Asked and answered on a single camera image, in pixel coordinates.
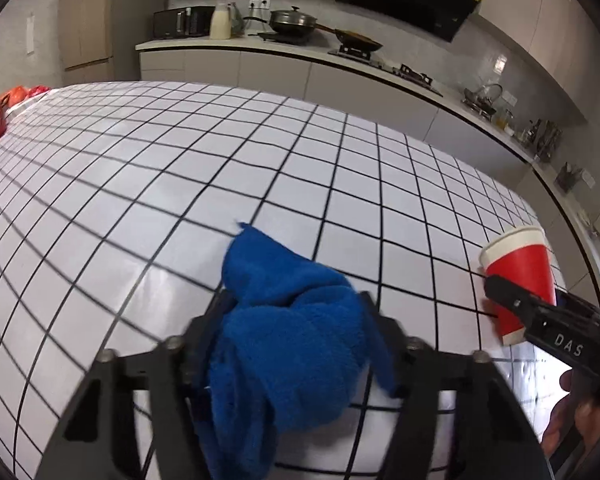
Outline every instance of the blue towel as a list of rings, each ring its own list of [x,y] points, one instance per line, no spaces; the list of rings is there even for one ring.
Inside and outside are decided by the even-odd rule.
[[[212,420],[194,423],[214,480],[264,478],[278,435],[337,419],[369,359],[393,387],[388,350],[346,278],[242,227],[222,264],[237,306],[208,362]]]

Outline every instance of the microwave oven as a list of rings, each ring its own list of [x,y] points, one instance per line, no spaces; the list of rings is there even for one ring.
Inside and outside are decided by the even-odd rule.
[[[154,14],[154,40],[208,36],[214,6],[183,7]]]

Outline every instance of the white tabletop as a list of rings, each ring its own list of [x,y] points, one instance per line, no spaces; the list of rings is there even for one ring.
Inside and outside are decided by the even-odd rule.
[[[538,222],[519,196],[337,110],[239,88],[90,84],[41,99],[0,140],[0,456],[20,480],[99,349],[147,351],[205,311],[238,221],[339,270],[435,348],[489,351],[544,428],[566,367],[501,347],[477,263],[488,240]],[[397,413],[365,383],[338,421],[284,435],[270,478],[374,477]],[[146,396],[138,407],[147,457]],[[441,410],[432,478],[452,396]]]

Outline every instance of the frying pan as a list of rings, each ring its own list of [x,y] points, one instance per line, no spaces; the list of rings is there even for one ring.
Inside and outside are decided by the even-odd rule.
[[[358,34],[357,32],[351,32],[350,30],[340,30],[339,28],[325,27],[324,25],[320,25],[318,23],[315,24],[315,28],[335,34],[340,43],[349,48],[363,50],[364,52],[375,52],[382,47],[381,43],[363,36],[362,34]]]

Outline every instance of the wall socket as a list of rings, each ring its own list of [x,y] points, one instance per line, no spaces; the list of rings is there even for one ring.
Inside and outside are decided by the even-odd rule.
[[[270,9],[271,0],[249,0],[250,9]]]

